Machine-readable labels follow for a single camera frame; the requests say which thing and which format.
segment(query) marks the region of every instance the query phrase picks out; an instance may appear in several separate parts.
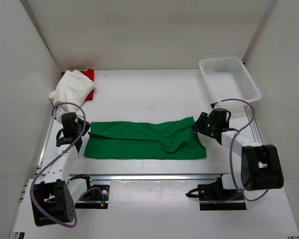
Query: red cloth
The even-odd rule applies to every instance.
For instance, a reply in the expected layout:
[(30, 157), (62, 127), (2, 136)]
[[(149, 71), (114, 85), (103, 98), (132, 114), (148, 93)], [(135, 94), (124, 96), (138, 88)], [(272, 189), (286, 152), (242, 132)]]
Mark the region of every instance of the red cloth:
[[(94, 70), (92, 69), (88, 69), (87, 71), (82, 71), (82, 73), (84, 75), (86, 75), (87, 77), (89, 77), (89, 79), (91, 81), (94, 82)], [(93, 92), (94, 92), (94, 89), (91, 91), (91, 93), (87, 96), (87, 98), (85, 99), (86, 101), (91, 101), (93, 100)]]

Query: crumpled white cloth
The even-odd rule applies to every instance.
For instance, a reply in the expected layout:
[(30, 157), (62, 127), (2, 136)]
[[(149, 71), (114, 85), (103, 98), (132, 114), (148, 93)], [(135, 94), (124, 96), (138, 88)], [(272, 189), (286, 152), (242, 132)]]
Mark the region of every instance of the crumpled white cloth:
[[(54, 106), (63, 102), (71, 102), (82, 106), (94, 86), (95, 82), (78, 70), (66, 71), (49, 98)], [(56, 118), (60, 122), (62, 114), (77, 112), (77, 110), (78, 108), (73, 105), (62, 105), (57, 112)]]

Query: green towel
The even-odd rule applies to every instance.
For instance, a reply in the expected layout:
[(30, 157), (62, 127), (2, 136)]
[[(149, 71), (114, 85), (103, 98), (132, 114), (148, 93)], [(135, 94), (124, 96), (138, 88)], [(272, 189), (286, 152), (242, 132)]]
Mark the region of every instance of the green towel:
[(179, 121), (135, 123), (92, 122), (85, 157), (97, 159), (200, 159), (206, 148), (190, 127), (193, 117)]

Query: white laundry basket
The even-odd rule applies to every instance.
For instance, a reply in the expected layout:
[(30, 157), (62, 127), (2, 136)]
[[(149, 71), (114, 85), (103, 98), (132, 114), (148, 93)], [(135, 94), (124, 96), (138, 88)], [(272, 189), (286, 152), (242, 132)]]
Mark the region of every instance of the white laundry basket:
[[(209, 58), (199, 61), (202, 77), (210, 93), (211, 103), (228, 98), (247, 102), (258, 101), (261, 94), (242, 61), (235, 56)], [(235, 108), (245, 104), (227, 101), (219, 104)]]

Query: gray wall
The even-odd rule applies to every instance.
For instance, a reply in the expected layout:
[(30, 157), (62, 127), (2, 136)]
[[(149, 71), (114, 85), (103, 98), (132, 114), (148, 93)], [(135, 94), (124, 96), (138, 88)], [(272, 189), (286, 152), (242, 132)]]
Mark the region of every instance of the gray wall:
[(33, 177), (61, 74), (19, 0), (0, 0), (0, 239)]
[(61, 71), (243, 58), (268, 0), (23, 0)]
[(299, 227), (299, 0), (279, 0), (247, 61), (262, 93), (255, 104), (266, 143), (277, 146)]

